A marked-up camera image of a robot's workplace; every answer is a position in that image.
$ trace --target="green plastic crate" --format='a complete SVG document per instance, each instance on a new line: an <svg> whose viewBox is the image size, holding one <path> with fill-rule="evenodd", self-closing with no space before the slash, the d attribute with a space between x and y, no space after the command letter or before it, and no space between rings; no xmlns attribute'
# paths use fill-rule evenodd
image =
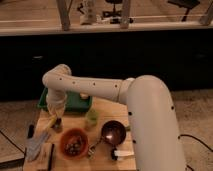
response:
<svg viewBox="0 0 213 171"><path fill-rule="evenodd" d="M46 103L46 95L47 95L48 89L44 88L39 103L38 108L44 109L47 111L47 103ZM72 112L87 112L91 105L92 105L92 97L89 96L88 99L82 99L80 97L79 93L75 92L68 92L67 93L67 103L66 103L66 111L72 111Z"/></svg>

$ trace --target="food item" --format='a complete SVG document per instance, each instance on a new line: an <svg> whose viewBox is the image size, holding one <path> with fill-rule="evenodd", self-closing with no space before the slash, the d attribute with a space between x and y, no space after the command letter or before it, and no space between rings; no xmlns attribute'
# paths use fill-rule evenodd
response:
<svg viewBox="0 0 213 171"><path fill-rule="evenodd" d="M83 149L83 144L84 143L81 136L73 137L67 143L65 151L71 156L76 156L81 153Z"/></svg>

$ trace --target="small bowl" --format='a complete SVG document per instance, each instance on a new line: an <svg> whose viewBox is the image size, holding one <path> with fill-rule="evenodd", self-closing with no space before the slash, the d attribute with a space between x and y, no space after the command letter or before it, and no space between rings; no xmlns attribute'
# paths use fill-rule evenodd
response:
<svg viewBox="0 0 213 171"><path fill-rule="evenodd" d="M87 155L89 143L83 129L72 128L62 134L59 150L66 159L80 159Z"/></svg>

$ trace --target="black cable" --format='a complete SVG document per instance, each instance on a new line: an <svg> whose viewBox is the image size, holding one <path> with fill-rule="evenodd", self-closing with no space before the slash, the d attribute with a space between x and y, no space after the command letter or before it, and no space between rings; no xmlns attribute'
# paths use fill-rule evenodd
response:
<svg viewBox="0 0 213 171"><path fill-rule="evenodd" d="M211 152L213 152L213 149L208 146L206 143L204 143L202 140L200 140L199 138L193 136L193 135L189 135L189 134L180 134L178 136L178 139L180 139L181 137L190 137L190 138L194 138L195 140L197 140L198 142L200 142L201 144L203 144L208 150L210 150Z"/></svg>
<svg viewBox="0 0 213 171"><path fill-rule="evenodd" d="M189 165L186 165L187 166L187 168L189 168L191 171L195 171L191 166L189 166Z"/></svg>
<svg viewBox="0 0 213 171"><path fill-rule="evenodd" d="M25 155L25 152L19 148L12 140L10 140L1 130L0 130L0 133L12 144L14 145L20 152L22 152L24 155Z"/></svg>

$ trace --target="chair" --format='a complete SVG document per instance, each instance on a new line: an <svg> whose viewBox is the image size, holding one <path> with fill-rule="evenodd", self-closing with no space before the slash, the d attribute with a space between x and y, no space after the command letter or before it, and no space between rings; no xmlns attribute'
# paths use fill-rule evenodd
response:
<svg viewBox="0 0 213 171"><path fill-rule="evenodd" d="M113 10L112 11L103 11L103 17L117 17L121 16L121 10L117 11L115 6L116 4L122 4L123 0L105 0L107 3L113 4Z"/></svg>
<svg viewBox="0 0 213 171"><path fill-rule="evenodd" d="M186 12L181 21L186 21L190 10L200 4L198 0L168 0L167 2L170 4L177 5L180 8L186 8Z"/></svg>

